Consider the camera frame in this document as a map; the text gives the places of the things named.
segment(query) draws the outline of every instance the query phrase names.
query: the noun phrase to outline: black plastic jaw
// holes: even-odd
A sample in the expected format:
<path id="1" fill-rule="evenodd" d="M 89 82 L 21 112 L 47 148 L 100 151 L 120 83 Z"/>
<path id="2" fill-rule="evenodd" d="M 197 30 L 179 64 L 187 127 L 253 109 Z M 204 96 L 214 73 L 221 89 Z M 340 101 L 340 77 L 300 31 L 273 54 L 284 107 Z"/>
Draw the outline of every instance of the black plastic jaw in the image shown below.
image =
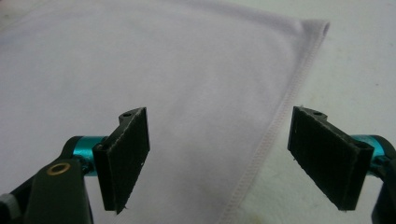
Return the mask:
<path id="1" fill-rule="evenodd" d="M 311 109 L 293 109 L 288 149 L 339 210 L 354 210 L 374 148 Z"/>
<path id="2" fill-rule="evenodd" d="M 146 108 L 119 116 L 120 126 L 93 148 L 93 157 L 107 211 L 122 211 L 149 153 Z"/>

